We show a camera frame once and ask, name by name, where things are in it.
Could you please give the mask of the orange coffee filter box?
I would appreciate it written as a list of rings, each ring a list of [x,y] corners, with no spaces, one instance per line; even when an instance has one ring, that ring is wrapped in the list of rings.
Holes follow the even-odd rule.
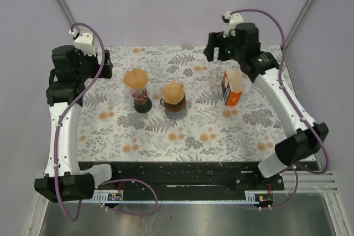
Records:
[[[223,74],[222,96],[225,106],[236,106],[243,93],[243,82],[240,71],[226,69]]]

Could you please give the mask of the red topped dark flask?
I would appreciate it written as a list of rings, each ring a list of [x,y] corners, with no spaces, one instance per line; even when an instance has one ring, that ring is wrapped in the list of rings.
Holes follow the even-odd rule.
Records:
[[[147,92],[142,94],[133,93],[132,97],[134,99],[134,109],[138,113],[147,113],[152,108],[152,101],[148,96]]]

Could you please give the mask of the brown paper coffee filter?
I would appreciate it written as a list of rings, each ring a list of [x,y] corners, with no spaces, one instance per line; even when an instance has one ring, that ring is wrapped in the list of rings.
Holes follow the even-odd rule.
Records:
[[[171,82],[162,89],[163,100],[172,105],[180,103],[185,97],[184,85],[180,82]]]

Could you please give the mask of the brown wooden ring holder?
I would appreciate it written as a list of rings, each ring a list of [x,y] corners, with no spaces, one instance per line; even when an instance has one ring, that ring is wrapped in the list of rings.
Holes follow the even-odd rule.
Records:
[[[183,99],[177,104],[170,104],[164,101],[164,106],[169,112],[178,113],[186,107],[186,99]]]

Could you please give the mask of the clear glass carafe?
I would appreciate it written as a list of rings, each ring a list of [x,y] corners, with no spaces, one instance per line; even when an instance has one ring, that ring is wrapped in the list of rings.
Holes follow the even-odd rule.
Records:
[[[178,104],[166,103],[162,98],[160,105],[164,108],[165,115],[173,120],[183,119],[187,114],[186,99],[183,98]]]

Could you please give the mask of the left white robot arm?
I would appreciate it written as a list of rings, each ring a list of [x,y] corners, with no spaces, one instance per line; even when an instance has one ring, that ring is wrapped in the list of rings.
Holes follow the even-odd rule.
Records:
[[[80,93],[93,79],[100,64],[72,45],[52,50],[54,68],[46,90],[51,118],[50,153],[44,176],[34,181],[36,192],[57,203],[88,200],[101,183],[108,189],[119,185],[120,176],[108,164],[81,171],[77,160],[77,133],[83,103]]]

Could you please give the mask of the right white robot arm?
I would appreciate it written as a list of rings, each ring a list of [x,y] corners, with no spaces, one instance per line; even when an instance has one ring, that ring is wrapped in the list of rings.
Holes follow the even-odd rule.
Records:
[[[316,154],[329,133],[325,123],[317,123],[301,106],[282,78],[282,67],[270,52],[261,50],[259,31],[253,23],[239,23],[228,33],[211,32],[204,55],[219,61],[234,60],[265,95],[275,110],[286,139],[276,144],[275,151],[258,164],[252,184],[260,190],[271,184],[272,176],[294,163]]]

